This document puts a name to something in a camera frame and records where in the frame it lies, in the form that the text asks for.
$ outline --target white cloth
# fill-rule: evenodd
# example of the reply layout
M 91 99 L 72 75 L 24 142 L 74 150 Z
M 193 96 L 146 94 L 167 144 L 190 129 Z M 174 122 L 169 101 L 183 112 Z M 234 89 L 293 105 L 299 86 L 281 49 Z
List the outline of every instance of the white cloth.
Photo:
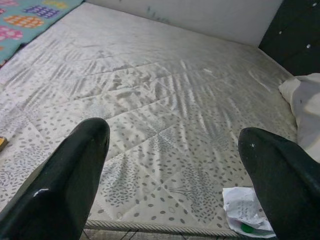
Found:
M 320 73 L 297 76 L 279 86 L 297 124 L 297 143 L 320 163 Z

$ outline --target mattress cover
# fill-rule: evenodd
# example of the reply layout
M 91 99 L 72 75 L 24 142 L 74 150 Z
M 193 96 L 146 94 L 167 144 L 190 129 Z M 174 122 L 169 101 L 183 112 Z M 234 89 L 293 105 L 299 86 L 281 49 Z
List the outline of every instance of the mattress cover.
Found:
M 0 69 L 0 209 L 101 117 L 110 148 L 87 227 L 236 236 L 222 188 L 252 185 L 238 135 L 295 140 L 288 77 L 254 47 L 84 3 Z

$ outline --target mattress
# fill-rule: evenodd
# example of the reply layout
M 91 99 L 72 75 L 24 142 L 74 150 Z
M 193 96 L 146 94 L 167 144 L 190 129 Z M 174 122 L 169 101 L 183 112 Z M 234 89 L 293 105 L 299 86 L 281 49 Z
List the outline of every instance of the mattress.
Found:
M 238 136 L 295 141 L 278 91 L 288 77 L 257 48 L 84 3 L 0 69 L 0 209 L 79 122 L 101 117 L 110 148 L 87 227 L 236 236 L 222 188 L 252 186 Z

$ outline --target paper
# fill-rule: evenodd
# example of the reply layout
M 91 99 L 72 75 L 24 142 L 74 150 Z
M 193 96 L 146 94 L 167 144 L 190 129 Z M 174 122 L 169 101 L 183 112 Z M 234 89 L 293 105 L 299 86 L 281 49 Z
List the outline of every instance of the paper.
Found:
M 253 238 L 267 239 L 276 236 L 253 188 L 223 188 L 222 195 L 226 219 L 232 230 Z M 242 224 L 254 228 L 253 232 L 244 232 Z

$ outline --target colorful blanket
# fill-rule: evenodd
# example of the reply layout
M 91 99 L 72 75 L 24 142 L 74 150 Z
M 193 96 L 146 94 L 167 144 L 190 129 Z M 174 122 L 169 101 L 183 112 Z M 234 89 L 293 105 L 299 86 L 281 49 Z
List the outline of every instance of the colorful blanket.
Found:
M 0 66 L 83 0 L 0 0 Z

